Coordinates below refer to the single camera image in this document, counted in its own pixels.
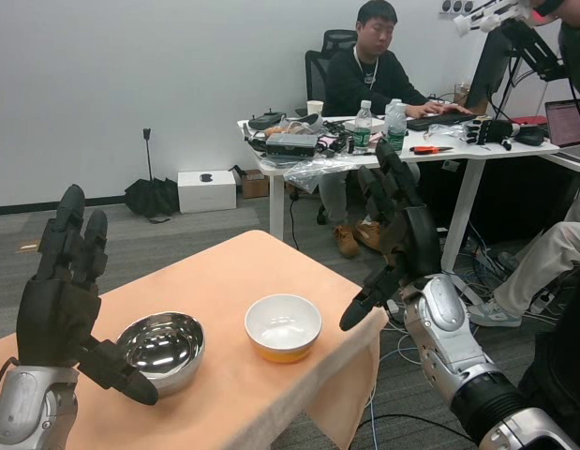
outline umbrella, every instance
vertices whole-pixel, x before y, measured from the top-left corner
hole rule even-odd
[[[163,223],[170,219],[154,220],[158,214],[170,216],[179,211],[179,194],[177,183],[165,178],[165,181],[152,176],[150,163],[150,128],[143,129],[143,138],[146,140],[146,154],[148,156],[149,180],[140,179],[125,189],[125,204],[137,215],[148,218],[151,223]]]

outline peach tablecloth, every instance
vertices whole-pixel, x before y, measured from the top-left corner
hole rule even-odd
[[[94,327],[115,341],[130,323],[166,310],[195,316],[206,351],[193,383],[147,407],[80,375],[79,413],[68,449],[266,448],[301,411],[347,448],[374,385],[379,330],[375,310],[348,333],[338,323],[359,287],[265,232],[247,232],[102,296]],[[323,329],[302,362],[260,359],[244,330],[247,309],[274,293],[317,305]],[[14,335],[0,340],[0,366],[16,355]]]

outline brown shoe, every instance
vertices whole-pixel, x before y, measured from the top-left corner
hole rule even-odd
[[[369,248],[379,251],[379,223],[365,224],[357,222],[354,227],[354,237]]]
[[[339,247],[339,252],[344,258],[354,258],[360,253],[358,244],[352,235],[352,227],[350,225],[340,225],[334,230],[335,240]]]

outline plastic bottle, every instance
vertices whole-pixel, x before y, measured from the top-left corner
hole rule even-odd
[[[390,115],[392,115],[392,111],[394,110],[395,105],[397,105],[398,103],[402,103],[402,100],[400,98],[394,98],[391,102],[385,105],[385,122],[383,122],[383,134],[385,136],[390,134],[389,132],[390,121],[388,120],[388,118],[390,117]]]
[[[406,136],[406,105],[397,103],[385,121],[388,124],[387,140],[399,155],[402,153]]]
[[[371,115],[371,101],[361,101],[361,110],[358,111],[354,123],[354,153],[368,152],[368,142],[371,139],[373,116]]]

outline white box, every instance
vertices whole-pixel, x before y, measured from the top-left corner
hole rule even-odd
[[[177,189],[182,214],[236,208],[235,178],[228,171],[179,172]]]

